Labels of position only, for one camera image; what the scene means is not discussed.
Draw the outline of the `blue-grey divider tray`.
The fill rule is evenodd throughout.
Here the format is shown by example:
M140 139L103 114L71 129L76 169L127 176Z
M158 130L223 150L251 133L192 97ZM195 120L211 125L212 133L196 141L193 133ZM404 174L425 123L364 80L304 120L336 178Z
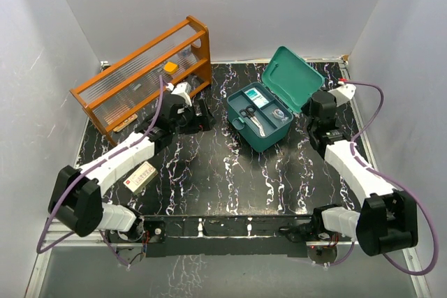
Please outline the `blue-grey divider tray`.
M243 87L227 98L228 121L240 133L242 131L251 131L254 136L259 138L267 138L271 135L280 134L280 138L283 138L282 133L288 131L288 127L293 120L293 114L274 95L274 101L271 105L261 109L256 107L244 94L244 91L250 87L263 87L264 90L269 91L273 95L273 93L265 85L258 82L254 82ZM250 119L243 117L240 114L240 110L248 105L253 105L256 108L255 115L264 127L265 137L260 136L258 128ZM281 122L280 120L275 119L272 115L272 112L275 109L282 110L288 117L288 120Z

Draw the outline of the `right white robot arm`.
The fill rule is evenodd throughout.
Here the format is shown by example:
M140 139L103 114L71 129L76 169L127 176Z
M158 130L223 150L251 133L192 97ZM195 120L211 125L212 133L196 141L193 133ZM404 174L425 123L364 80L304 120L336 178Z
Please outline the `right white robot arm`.
M374 174L372 166L337 126L337 104L347 100L336 92L317 91L302 111L310 118L307 131L312 148L348 184L361 210L335 204L318 207L309 229L321 240L334 233L345 235L358 242L369 256L414 247L418 243L416 201Z

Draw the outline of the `small tape roll bag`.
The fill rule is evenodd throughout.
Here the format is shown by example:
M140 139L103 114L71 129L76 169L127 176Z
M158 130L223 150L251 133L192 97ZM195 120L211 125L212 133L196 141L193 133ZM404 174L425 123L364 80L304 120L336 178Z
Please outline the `small tape roll bag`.
M273 110L272 115L275 119L280 120L281 122L285 122L288 120L286 114L280 109Z

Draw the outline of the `teal white sachet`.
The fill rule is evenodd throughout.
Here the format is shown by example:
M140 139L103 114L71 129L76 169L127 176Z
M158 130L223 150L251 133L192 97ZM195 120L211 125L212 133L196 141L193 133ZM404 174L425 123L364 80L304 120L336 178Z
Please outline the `teal white sachet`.
M264 90L263 87L250 87L244 91L244 94L260 109L271 105L274 101L273 95L269 91Z

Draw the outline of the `black handled scissors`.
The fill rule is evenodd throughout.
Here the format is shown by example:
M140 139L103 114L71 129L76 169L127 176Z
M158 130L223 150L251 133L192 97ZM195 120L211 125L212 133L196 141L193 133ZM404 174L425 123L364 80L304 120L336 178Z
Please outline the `black handled scissors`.
M255 115L256 108L253 105L248 105L245 108L240 110L240 114L243 117L250 119L253 124L258 128L259 134L261 137L265 137L265 130L262 123L258 120Z

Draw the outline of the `teal medicine box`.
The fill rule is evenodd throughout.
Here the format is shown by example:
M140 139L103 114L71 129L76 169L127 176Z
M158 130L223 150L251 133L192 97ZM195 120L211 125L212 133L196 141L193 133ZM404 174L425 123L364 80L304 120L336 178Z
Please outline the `teal medicine box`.
M308 98L323 86L324 78L304 59L287 47L281 46L265 68L259 83L265 85L293 114L294 118L297 113L301 112L301 108ZM287 132L282 133L283 138L287 135ZM251 131L242 131L241 133L238 131L238 133L258 153L265 151L283 139L280 138L280 134L259 138L254 136Z

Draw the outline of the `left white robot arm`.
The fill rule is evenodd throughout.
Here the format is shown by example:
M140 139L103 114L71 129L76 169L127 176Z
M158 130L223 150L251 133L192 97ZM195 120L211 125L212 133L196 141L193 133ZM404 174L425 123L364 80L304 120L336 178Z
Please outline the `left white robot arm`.
M139 240L145 229L137 212L105 203L103 196L118 179L167 147L174 135L209 131L214 123L204 99L192 105L183 96L165 95L156 111L116 147L88 164L67 165L59 171L48 206L51 218L79 237L113 230L129 241Z

